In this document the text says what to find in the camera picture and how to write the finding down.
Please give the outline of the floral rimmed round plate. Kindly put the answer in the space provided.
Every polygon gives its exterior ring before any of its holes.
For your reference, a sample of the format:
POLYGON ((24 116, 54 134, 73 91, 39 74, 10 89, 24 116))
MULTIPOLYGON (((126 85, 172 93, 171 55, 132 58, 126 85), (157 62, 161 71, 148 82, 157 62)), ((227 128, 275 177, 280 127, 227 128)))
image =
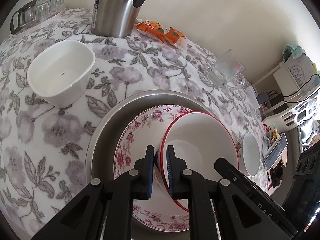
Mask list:
MULTIPOLYGON (((136 160, 144 158, 146 148, 152 145, 158 151, 167 127, 180 115, 191 109, 178 105, 159 105, 135 116, 123 130, 114 154, 113 176, 133 169, 136 160)), ((188 212, 180 208, 168 195, 162 176, 154 165, 152 195, 148 200, 133 202, 133 217, 143 225, 162 232, 189 230, 188 212)))

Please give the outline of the strawberry pattern bowl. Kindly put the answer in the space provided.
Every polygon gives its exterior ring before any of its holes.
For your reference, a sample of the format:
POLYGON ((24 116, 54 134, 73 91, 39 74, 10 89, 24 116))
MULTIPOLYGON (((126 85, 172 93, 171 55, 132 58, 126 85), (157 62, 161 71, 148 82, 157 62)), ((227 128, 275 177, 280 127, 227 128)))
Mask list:
POLYGON ((239 166, 234 140, 228 129, 215 117, 203 112, 189 112, 176 119, 156 122, 150 144, 155 147, 155 178, 150 206, 162 216, 188 213, 185 199, 170 197, 167 168, 167 147, 173 146, 176 158, 183 159, 187 168, 204 178, 219 181, 221 175, 214 163, 225 158, 234 167, 239 166))

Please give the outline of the stainless steel round pan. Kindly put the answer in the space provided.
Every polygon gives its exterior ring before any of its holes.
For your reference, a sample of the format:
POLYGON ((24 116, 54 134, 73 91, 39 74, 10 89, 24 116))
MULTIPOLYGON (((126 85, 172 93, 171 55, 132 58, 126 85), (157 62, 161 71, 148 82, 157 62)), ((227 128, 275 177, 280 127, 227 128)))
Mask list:
MULTIPOLYGON (((148 90, 129 96, 113 107, 101 120, 95 129, 90 143, 88 145, 85 161, 86 183, 92 178, 99 178, 106 182, 113 179, 114 154, 118 140, 130 123, 130 121, 142 111, 157 105, 180 105, 192 109, 193 111, 202 111, 215 117, 213 111, 203 103, 173 90, 148 90)), ((150 200, 142 202, 150 203, 156 200, 157 190, 160 193, 160 184, 153 175, 153 189, 150 200)), ((169 200, 163 192, 159 194, 164 200, 169 200)), ((182 232, 163 232, 143 225, 138 219, 132 219, 131 227, 132 239, 189 239, 189 230, 182 232)))

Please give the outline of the pale blue ceramic bowl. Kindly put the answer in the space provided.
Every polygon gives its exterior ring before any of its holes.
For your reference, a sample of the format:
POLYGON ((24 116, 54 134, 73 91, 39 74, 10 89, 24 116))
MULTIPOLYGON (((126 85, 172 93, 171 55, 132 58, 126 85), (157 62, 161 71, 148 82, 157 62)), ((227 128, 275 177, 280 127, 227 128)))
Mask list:
POLYGON ((249 176, 255 176, 260 166, 259 145, 251 133, 246 133, 242 140, 242 158, 244 171, 249 176))

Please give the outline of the clear glass mug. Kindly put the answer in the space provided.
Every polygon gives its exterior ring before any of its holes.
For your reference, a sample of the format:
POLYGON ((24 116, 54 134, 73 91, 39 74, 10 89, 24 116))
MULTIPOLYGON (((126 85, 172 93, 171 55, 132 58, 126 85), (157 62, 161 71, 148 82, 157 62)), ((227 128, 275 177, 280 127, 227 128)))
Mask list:
POLYGON ((217 87, 240 89, 245 84, 245 70, 246 68, 235 58, 234 50, 229 49, 206 69, 206 77, 217 87))

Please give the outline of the white power strip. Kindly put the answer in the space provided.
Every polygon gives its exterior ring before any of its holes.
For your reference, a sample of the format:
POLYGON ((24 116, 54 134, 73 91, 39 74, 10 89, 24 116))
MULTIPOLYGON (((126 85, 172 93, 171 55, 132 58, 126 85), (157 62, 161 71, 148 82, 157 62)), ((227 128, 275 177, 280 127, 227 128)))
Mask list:
POLYGON ((257 95, 252 86, 247 87, 246 89, 247 96, 249 100, 251 101, 254 109, 259 109, 261 106, 259 105, 257 101, 257 95))

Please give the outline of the floral tablecloth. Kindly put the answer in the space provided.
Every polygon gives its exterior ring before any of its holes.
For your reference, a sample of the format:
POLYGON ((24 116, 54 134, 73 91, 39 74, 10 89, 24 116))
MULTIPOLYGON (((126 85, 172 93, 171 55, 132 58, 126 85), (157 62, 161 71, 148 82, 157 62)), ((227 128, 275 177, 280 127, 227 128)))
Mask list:
POLYGON ((31 239, 85 185, 84 161, 100 120, 119 102, 153 89, 178 91, 206 105, 234 139, 264 128, 244 89, 212 86, 204 70, 214 54, 194 42, 185 51, 134 30, 126 38, 92 35, 92 11, 67 9, 47 25, 1 43, 1 212, 20 239, 31 239), (96 62, 86 91, 55 108, 27 82, 41 52, 64 40, 91 46, 96 62))

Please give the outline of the smartphone on stand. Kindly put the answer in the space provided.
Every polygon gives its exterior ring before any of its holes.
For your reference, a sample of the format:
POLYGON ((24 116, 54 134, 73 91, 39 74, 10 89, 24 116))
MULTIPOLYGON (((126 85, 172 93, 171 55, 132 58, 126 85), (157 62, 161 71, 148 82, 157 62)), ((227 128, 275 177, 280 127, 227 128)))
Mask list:
POLYGON ((279 139, 268 149, 263 157, 263 165, 269 171, 279 163, 287 165, 287 138, 285 133, 281 133, 279 139))

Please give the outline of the black power adapter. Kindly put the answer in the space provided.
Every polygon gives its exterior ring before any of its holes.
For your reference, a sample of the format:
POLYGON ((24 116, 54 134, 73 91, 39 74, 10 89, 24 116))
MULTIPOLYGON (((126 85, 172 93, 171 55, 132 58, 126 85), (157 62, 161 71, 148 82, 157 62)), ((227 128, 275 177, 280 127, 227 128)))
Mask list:
POLYGON ((263 92, 263 93, 259 94, 258 96, 256 96, 256 100, 259 105, 267 102, 269 99, 270 99, 270 96, 269 96, 268 92, 263 92))

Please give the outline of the orange snack packet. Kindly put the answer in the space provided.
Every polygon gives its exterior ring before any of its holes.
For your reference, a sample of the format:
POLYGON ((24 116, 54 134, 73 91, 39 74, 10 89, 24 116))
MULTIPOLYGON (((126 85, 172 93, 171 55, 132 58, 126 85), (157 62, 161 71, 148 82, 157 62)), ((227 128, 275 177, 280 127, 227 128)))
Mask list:
POLYGON ((164 43, 164 29, 155 21, 144 21, 136 25, 136 30, 153 40, 164 43))
POLYGON ((174 47, 187 50, 188 38, 179 30, 170 27, 164 34, 164 38, 174 47))

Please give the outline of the small white cup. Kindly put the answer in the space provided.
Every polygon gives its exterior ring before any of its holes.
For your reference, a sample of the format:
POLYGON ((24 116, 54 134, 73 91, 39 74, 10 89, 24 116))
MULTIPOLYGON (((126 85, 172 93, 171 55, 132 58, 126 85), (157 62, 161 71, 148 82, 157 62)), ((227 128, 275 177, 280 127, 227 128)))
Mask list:
POLYGON ((27 81, 32 91, 57 108, 74 103, 87 88, 95 54, 76 40, 58 42, 31 62, 27 81))

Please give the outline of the white lattice shelf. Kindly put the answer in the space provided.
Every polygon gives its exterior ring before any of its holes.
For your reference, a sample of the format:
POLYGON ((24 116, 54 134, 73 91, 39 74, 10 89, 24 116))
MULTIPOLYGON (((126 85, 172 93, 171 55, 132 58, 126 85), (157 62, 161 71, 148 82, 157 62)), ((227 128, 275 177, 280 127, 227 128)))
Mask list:
POLYGON ((319 109, 319 74, 306 54, 289 56, 253 87, 258 95, 268 95, 261 104, 263 123, 280 132, 297 127, 319 109))

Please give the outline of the stainless steel thermos jug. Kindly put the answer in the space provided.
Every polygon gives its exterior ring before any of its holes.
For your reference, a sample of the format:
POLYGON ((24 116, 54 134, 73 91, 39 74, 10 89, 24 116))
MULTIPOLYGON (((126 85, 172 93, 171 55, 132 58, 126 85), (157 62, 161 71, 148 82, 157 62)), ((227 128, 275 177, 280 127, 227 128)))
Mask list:
POLYGON ((145 0, 95 0, 91 32, 97 36, 124 38, 131 34, 145 0))

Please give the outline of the glass teapot with cups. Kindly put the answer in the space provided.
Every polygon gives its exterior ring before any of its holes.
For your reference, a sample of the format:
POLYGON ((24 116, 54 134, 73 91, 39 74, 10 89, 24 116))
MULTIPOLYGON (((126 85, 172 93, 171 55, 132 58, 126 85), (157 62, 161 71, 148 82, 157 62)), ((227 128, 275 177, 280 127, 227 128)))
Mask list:
POLYGON ((65 0, 32 0, 13 14, 10 21, 11 35, 23 33, 60 16, 65 9, 65 0))

